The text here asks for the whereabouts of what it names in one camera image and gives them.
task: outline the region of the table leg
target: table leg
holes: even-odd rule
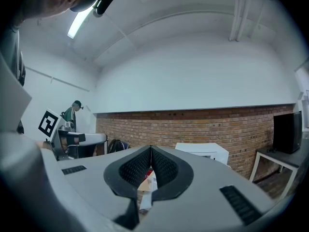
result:
[[[254,162],[254,166],[253,166],[253,169],[252,169],[252,173],[251,173],[251,176],[249,178],[249,181],[251,181],[251,182],[253,181],[253,178],[255,176],[257,166],[259,165],[259,161],[260,161],[260,153],[257,152],[255,162]]]
[[[291,187],[291,185],[292,185],[292,183],[295,179],[296,173],[297,173],[297,169],[292,170],[290,179],[289,179],[288,183],[286,184],[286,186],[285,186],[281,196],[279,197],[278,201],[282,200],[287,195],[287,193],[290,190],[290,187]]]
[[[104,143],[104,154],[107,155],[107,141]]]

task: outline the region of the backpack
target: backpack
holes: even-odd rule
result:
[[[113,139],[107,148],[107,154],[124,150],[124,145],[118,139]]]

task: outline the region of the brick wall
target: brick wall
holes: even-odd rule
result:
[[[272,144],[273,116],[293,112],[293,105],[185,111],[98,114],[97,132],[131,147],[176,143],[217,143],[229,151],[228,165],[249,178],[255,150]],[[261,159],[256,178],[277,170]]]

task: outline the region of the desk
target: desk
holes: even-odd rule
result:
[[[288,183],[286,184],[281,196],[279,197],[279,200],[283,199],[286,194],[288,193],[295,176],[297,174],[297,171],[301,164],[304,162],[306,159],[308,153],[309,153],[309,139],[303,139],[301,143],[301,148],[297,150],[296,152],[292,154],[286,154],[280,151],[275,151],[275,152],[268,152],[267,150],[270,149],[271,147],[264,147],[260,148],[256,151],[256,158],[255,158],[255,163],[253,166],[253,170],[250,176],[250,181],[253,181],[253,178],[256,173],[257,166],[260,161],[260,157],[264,157],[270,161],[273,161],[277,164],[280,165],[280,172],[282,171],[283,167],[286,167],[290,170],[292,170],[292,174],[290,176],[290,179]]]

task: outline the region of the black monitor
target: black monitor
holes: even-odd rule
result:
[[[273,148],[292,154],[301,146],[302,115],[301,111],[293,114],[274,116]]]

